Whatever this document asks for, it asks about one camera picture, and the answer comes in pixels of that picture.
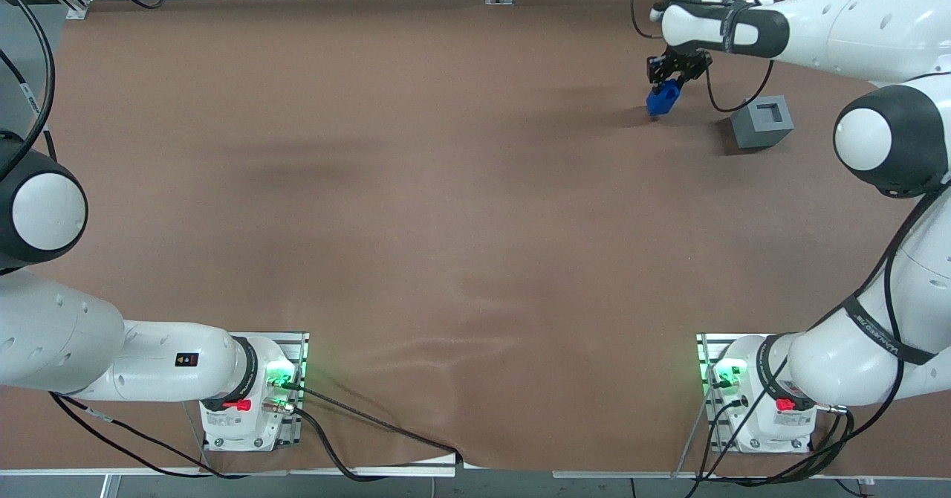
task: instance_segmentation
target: floor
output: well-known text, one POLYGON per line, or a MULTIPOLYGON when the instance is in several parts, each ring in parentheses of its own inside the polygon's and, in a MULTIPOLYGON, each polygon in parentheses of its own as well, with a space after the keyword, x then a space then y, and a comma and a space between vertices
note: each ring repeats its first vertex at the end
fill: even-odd
MULTIPOLYGON (((101 476, 0 476, 3 498, 71 496, 95 498, 101 476)), ((845 482, 857 488, 854 481, 845 482)), ((240 482, 179 480, 165 476, 124 476, 116 498, 680 498, 689 481, 666 479, 554 479, 548 472, 459 470, 455 478, 393 478, 357 484, 342 477, 256 476, 240 482)), ((951 481, 876 481, 875 496, 882 498, 937 498, 951 495, 951 481)), ((831 480, 812 480, 774 488, 746 489, 726 484, 704 484, 695 498, 847 498, 831 480)))

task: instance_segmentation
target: red button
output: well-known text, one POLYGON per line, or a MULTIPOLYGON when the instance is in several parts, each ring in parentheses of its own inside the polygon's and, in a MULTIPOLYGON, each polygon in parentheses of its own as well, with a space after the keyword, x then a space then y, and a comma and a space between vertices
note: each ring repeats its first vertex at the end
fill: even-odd
POLYGON ((792 400, 785 398, 780 398, 776 400, 776 409, 778 410, 794 410, 796 409, 796 404, 792 400))
POLYGON ((224 402, 224 407, 235 407, 237 410, 251 410, 251 400, 237 400, 236 402, 224 402))

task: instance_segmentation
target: warning label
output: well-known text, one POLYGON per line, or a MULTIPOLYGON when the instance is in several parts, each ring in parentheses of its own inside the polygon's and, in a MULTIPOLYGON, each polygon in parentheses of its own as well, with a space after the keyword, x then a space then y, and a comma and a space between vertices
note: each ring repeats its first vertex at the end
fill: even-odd
POLYGON ((210 413, 207 416, 208 424, 212 426, 237 426, 241 423, 241 418, 236 418, 228 414, 210 413))
POLYGON ((812 423, 811 414, 802 413, 781 413, 776 411, 773 417, 773 423, 777 426, 808 426, 812 423))
POLYGON ((782 384, 782 387, 784 387, 784 389, 785 389, 786 392, 789 392, 790 394, 793 394, 793 395, 795 395, 795 396, 799 396, 799 397, 801 397, 801 398, 804 398, 804 397, 805 397, 805 393, 802 393, 802 390, 799 390, 799 387, 796 386, 796 384, 795 384, 794 382, 792 382, 792 381, 780 381, 780 383, 782 384))
POLYGON ((194 367, 197 365, 198 365, 198 353, 176 353, 175 367, 178 367, 178 366, 194 367))

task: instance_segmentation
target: black strap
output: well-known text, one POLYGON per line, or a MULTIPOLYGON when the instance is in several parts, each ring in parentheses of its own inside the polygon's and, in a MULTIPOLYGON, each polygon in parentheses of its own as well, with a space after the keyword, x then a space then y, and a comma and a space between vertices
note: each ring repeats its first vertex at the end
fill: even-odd
POLYGON ((760 383, 763 385, 763 390, 765 390, 767 394, 770 394, 772 399, 778 400, 785 398, 792 400, 795 410, 810 410, 815 406, 815 402, 804 395, 789 392, 788 389, 785 389, 785 387, 780 385, 780 382, 776 380, 776 376, 773 375, 772 369, 770 368, 770 352, 773 344, 788 334, 792 333, 783 332, 780 334, 771 334, 761 343, 760 349, 758 349, 756 353, 756 372, 760 376, 760 383))
POLYGON ((214 411, 224 410, 225 403, 244 399, 248 396, 248 393, 251 392, 251 387, 254 387, 254 379, 258 375, 258 353, 255 352, 251 346, 251 342, 248 342, 244 336, 232 336, 231 338, 244 349, 244 356, 245 359, 247 359, 247 366, 244 368, 244 377, 242 377, 241 383, 238 384, 234 390, 225 394, 225 396, 201 400, 201 404, 204 405, 205 409, 214 411))
POLYGON ((727 54, 733 54, 733 39, 736 36, 736 17, 742 11, 753 7, 753 4, 743 0, 734 0, 727 8, 727 14, 723 17, 720 24, 720 37, 723 37, 723 51, 727 54))
POLYGON ((842 301, 842 307, 845 309, 848 317, 855 322, 855 325, 859 326, 860 331, 866 333, 867 337, 871 338, 873 342, 877 343, 882 349, 886 350, 886 352, 897 357, 897 359, 921 366, 935 358, 936 353, 925 352, 924 349, 912 348, 912 346, 908 346, 907 343, 896 340, 890 332, 882 329, 882 326, 872 319, 869 311, 866 311, 865 306, 862 306, 854 295, 846 297, 845 301, 842 301))

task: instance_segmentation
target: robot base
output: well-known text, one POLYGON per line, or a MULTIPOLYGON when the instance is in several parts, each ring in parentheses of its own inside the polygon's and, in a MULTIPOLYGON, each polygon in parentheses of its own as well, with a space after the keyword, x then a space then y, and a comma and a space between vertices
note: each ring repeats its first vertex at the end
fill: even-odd
POLYGON ((302 362, 306 352, 306 333, 231 334, 247 337, 258 355, 258 373, 251 393, 245 398, 250 402, 248 410, 228 407, 211 411, 201 406, 205 450, 272 451, 275 447, 296 444, 300 437, 299 419, 292 409, 282 410, 281 407, 288 407, 287 403, 292 407, 298 396, 296 392, 288 392, 272 383, 283 378, 298 379, 296 367, 288 359, 290 357, 302 362))
MULTIPOLYGON (((763 392, 763 384, 756 366, 757 353, 763 345, 764 337, 756 335, 737 337, 737 335, 722 334, 709 334, 706 337, 717 340, 720 346, 728 343, 718 360, 706 361, 710 363, 707 377, 711 384, 730 382, 729 387, 716 387, 711 392, 714 400, 713 409, 719 410, 723 404, 733 401, 741 403, 740 407, 731 407, 725 413, 728 422, 725 427, 728 427, 728 430, 719 433, 721 444, 718 444, 719 447, 716 450, 726 446, 726 441, 736 433, 739 427, 736 441, 731 447, 736 447, 740 453, 809 453, 808 444, 815 428, 815 409, 779 410, 776 400, 772 399, 770 394, 765 394, 747 418, 750 406, 763 392), (730 343, 725 340, 727 337, 735 340, 730 343), (740 427, 744 419, 747 422, 740 427)), ((718 349, 707 348, 710 352, 718 349)))

